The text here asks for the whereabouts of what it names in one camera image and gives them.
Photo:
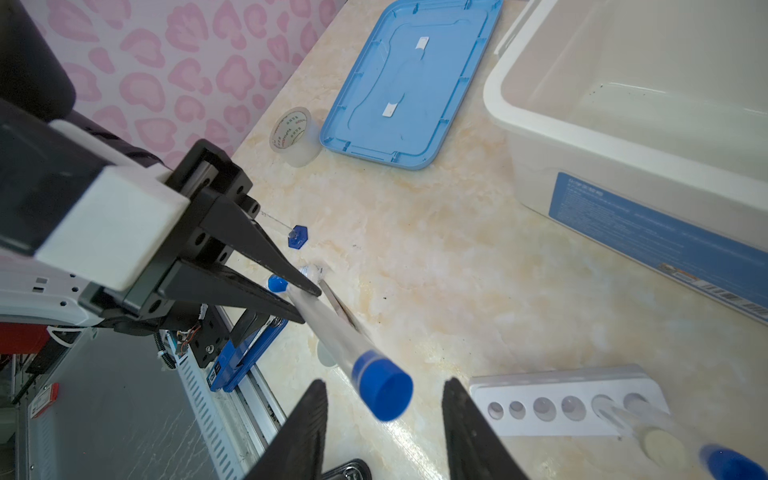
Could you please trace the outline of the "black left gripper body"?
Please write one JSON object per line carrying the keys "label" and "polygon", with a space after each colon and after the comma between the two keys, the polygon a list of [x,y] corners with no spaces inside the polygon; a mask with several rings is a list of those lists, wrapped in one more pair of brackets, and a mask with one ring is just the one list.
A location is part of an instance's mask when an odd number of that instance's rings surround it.
{"label": "black left gripper body", "polygon": [[166,181],[189,205],[139,277],[128,287],[111,289],[95,282],[81,292],[78,305],[97,317],[101,328],[114,330],[189,330],[199,319],[201,303],[168,300],[157,289],[175,261],[225,265],[233,248],[200,227],[218,196],[233,200],[248,217],[258,212],[249,197],[252,186],[227,153],[207,140],[197,141]]}

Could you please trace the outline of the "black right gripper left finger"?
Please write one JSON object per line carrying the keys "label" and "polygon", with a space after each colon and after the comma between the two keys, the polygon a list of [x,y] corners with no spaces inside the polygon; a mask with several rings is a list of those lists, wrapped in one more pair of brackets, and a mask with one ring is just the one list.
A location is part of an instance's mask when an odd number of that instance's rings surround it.
{"label": "black right gripper left finger", "polygon": [[326,384],[317,379],[244,479],[320,479],[327,420]]}

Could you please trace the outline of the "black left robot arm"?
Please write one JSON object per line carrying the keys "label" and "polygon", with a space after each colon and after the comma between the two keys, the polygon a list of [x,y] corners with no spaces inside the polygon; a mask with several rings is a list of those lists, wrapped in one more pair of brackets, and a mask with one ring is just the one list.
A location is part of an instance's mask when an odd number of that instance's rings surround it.
{"label": "black left robot arm", "polygon": [[18,1],[1,5],[1,246],[86,281],[75,309],[101,328],[187,331],[202,306],[300,322],[299,311],[229,268],[239,253],[319,296],[257,223],[250,180],[197,141],[175,169],[94,123]]}

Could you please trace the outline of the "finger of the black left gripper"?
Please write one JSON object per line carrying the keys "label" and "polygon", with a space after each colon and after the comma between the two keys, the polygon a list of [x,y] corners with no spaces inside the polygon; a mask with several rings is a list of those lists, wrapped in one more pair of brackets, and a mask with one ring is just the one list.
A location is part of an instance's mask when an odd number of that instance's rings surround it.
{"label": "finger of the black left gripper", "polygon": [[305,322],[293,304],[222,264],[205,266],[179,259],[157,291],[168,300],[252,309],[300,324]]}
{"label": "finger of the black left gripper", "polygon": [[264,229],[231,199],[218,196],[200,227],[213,238],[315,297],[321,289],[295,268]]}

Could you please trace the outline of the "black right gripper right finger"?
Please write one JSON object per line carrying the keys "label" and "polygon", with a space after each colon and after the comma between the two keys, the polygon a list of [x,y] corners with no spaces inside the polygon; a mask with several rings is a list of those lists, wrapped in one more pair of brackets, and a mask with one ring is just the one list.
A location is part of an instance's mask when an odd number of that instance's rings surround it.
{"label": "black right gripper right finger", "polygon": [[457,378],[445,382],[442,412],[451,479],[528,479]]}

